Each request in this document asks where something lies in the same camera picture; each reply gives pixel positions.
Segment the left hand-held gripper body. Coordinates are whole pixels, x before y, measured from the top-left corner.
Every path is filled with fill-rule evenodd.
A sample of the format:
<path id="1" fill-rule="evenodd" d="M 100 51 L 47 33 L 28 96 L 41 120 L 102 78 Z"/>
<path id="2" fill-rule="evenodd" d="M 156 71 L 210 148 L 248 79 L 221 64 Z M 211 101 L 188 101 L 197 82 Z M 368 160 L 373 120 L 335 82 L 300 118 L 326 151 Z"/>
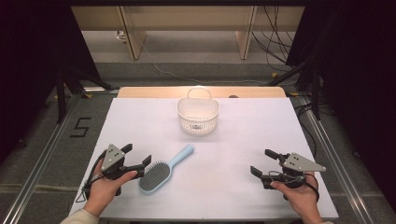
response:
<path id="1" fill-rule="evenodd" d="M 107 179 L 116 180 L 131 171 L 137 172 L 137 175 L 134 177 L 134 179 L 144 176 L 145 169 L 136 170 L 134 165 L 124 165 L 126 154 L 121 151 L 121 148 L 118 148 L 112 144 L 108 146 L 101 167 L 101 172 Z"/>

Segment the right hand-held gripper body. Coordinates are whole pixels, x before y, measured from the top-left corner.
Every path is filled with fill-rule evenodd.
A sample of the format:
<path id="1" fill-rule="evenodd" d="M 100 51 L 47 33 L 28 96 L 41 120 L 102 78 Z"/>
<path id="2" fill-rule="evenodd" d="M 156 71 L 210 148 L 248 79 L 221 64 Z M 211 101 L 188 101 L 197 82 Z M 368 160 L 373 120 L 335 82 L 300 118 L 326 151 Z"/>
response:
<path id="1" fill-rule="evenodd" d="M 261 182 L 264 189 L 273 189 L 272 182 L 280 182 L 291 189 L 297 189 L 306 183 L 304 174 L 307 172 L 325 172 L 326 167 L 309 160 L 308 158 L 292 152 L 288 154 L 279 154 L 279 165 L 281 172 L 269 171 L 266 175 L 262 173 Z M 318 189 L 314 189 L 319 199 Z"/>

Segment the light blue hairbrush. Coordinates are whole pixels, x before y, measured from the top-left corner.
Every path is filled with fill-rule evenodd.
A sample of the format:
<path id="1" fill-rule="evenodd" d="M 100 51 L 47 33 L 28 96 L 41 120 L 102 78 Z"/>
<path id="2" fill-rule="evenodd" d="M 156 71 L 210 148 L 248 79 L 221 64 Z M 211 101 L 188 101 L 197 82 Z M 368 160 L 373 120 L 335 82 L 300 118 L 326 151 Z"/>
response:
<path id="1" fill-rule="evenodd" d="M 138 187 L 144 195 L 151 195 L 160 189 L 172 176 L 173 169 L 194 152 L 193 145 L 186 145 L 170 161 L 156 161 L 139 180 Z"/>

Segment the white plastic basket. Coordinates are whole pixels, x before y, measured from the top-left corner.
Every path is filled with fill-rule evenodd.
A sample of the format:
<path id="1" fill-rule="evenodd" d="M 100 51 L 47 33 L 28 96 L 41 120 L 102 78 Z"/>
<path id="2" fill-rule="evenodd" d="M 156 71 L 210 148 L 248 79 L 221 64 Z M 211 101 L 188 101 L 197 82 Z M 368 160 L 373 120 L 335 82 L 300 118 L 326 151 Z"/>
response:
<path id="1" fill-rule="evenodd" d="M 194 91 L 205 91 L 206 96 L 192 97 Z M 191 88 L 186 97 L 177 102 L 177 114 L 181 129 L 192 135 L 212 133 L 218 124 L 220 103 L 203 86 Z"/>

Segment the person's left hand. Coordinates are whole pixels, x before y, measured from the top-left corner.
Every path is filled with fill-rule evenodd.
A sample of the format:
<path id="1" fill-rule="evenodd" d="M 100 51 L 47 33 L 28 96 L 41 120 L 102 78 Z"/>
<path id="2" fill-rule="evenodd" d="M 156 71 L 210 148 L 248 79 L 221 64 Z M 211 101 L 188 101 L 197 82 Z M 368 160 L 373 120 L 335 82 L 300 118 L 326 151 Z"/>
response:
<path id="1" fill-rule="evenodd" d="M 131 171 L 115 180 L 103 177 L 94 181 L 91 186 L 90 197 L 83 209 L 99 217 L 113 201 L 118 188 L 133 179 L 136 175 L 137 171 Z"/>

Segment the person's right hand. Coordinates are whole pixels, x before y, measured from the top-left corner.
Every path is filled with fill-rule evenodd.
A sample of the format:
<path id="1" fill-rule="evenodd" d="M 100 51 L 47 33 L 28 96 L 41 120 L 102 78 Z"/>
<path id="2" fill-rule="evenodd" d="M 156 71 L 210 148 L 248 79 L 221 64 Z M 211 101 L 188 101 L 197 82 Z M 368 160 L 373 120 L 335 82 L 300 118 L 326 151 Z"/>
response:
<path id="1" fill-rule="evenodd" d="M 271 186 L 286 195 L 291 208 L 299 217 L 319 217 L 318 197 L 314 191 L 318 189 L 318 181 L 312 172 L 307 172 L 304 176 L 309 186 L 303 185 L 297 189 L 291 189 L 280 182 L 272 182 Z"/>

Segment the white table cover sheet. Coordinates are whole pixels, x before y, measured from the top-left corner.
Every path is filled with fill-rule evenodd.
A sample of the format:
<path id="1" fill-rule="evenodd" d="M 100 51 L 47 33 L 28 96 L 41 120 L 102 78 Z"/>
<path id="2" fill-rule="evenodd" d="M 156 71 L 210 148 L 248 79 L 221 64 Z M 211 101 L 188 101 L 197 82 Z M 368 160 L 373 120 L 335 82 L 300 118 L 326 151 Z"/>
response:
<path id="1" fill-rule="evenodd" d="M 177 100 L 116 98 L 93 154 L 109 145 L 133 149 L 125 157 L 134 165 L 146 157 L 170 161 L 186 145 L 194 151 L 173 170 L 170 179 L 151 195 L 137 181 L 121 189 L 102 214 L 105 219 L 139 221 L 253 221 L 294 218 L 281 192 L 264 189 L 251 174 L 279 171 L 265 156 L 267 148 L 281 154 L 311 158 L 293 106 L 287 98 L 222 98 L 215 130 L 205 136 L 185 133 L 179 125 Z"/>

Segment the black metal stand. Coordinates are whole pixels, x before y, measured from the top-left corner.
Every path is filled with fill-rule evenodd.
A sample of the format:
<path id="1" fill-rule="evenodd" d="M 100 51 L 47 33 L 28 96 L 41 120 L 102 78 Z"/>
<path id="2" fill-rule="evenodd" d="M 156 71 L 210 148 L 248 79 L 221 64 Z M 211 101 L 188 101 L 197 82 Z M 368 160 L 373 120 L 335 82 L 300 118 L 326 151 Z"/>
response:
<path id="1" fill-rule="evenodd" d="M 91 76 L 74 66 L 61 66 L 56 74 L 58 123 L 61 123 L 66 116 L 64 87 L 67 87 L 73 94 L 82 94 L 85 91 L 80 83 L 82 79 L 89 80 L 91 83 L 106 91 L 115 91 L 119 89 L 119 87 L 111 86 L 105 83 L 101 78 Z"/>
<path id="2" fill-rule="evenodd" d="M 274 87 L 296 74 L 299 74 L 295 84 L 296 90 L 311 90 L 311 108 L 316 120 L 320 120 L 318 112 L 319 68 L 315 61 L 306 59 L 296 67 L 292 68 L 289 72 L 269 82 L 268 86 Z"/>

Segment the black curtain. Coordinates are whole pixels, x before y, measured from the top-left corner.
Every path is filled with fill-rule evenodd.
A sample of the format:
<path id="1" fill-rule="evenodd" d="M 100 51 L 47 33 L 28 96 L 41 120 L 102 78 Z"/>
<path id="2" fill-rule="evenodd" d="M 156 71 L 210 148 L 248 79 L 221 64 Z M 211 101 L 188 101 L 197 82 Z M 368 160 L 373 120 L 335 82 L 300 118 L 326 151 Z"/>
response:
<path id="1" fill-rule="evenodd" d="M 299 0 L 288 62 L 302 62 L 332 16 L 320 75 L 336 116 L 396 212 L 396 0 Z"/>
<path id="2" fill-rule="evenodd" d="M 55 0 L 0 0 L 0 164 L 56 85 L 99 78 L 72 8 Z"/>

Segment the beige wooden desk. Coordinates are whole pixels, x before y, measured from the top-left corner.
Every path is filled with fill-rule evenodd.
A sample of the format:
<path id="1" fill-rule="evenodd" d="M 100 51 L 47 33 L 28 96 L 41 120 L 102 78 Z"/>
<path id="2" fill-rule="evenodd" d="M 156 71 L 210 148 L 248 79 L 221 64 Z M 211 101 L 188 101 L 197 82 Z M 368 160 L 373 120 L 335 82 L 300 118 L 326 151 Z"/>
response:
<path id="1" fill-rule="evenodd" d="M 133 60 L 148 31 L 232 31 L 240 58 L 248 57 L 251 33 L 295 32 L 303 7 L 73 7 L 82 31 L 123 31 Z"/>

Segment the metal floor rail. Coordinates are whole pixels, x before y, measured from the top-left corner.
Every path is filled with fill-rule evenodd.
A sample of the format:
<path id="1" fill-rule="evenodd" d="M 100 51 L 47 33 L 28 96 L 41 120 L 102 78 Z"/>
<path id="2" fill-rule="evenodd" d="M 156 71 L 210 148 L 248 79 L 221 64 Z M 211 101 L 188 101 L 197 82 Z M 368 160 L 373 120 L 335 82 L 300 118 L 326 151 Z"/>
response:
<path id="1" fill-rule="evenodd" d="M 41 152 L 40 156 L 38 157 L 35 166 L 31 169 L 26 181 L 21 186 L 17 197 L 15 198 L 12 205 L 9 207 L 7 211 L 7 215 L 5 219 L 2 221 L 2 224 L 18 224 L 21 215 L 23 214 L 27 204 L 29 203 L 35 187 L 41 178 L 45 168 L 47 167 L 50 158 L 58 146 L 61 137 L 64 133 L 64 129 L 70 120 L 71 114 L 76 107 L 77 103 L 79 102 L 80 96 L 78 94 L 72 95 L 68 106 L 66 107 L 66 112 L 64 117 L 56 123 L 51 136 L 45 145 L 43 151 Z"/>
<path id="2" fill-rule="evenodd" d="M 359 193 L 357 186 L 354 184 L 348 169 L 341 161 L 341 157 L 337 154 L 329 135 L 326 133 L 321 121 L 316 118 L 312 112 L 312 106 L 307 109 L 307 118 L 310 122 L 312 132 L 308 132 L 315 144 L 314 157 L 319 153 L 319 148 L 326 155 L 328 163 L 336 175 L 337 182 L 342 188 L 350 207 L 354 211 L 355 217 L 360 224 L 374 224 L 372 215 L 370 214 L 367 204 Z"/>

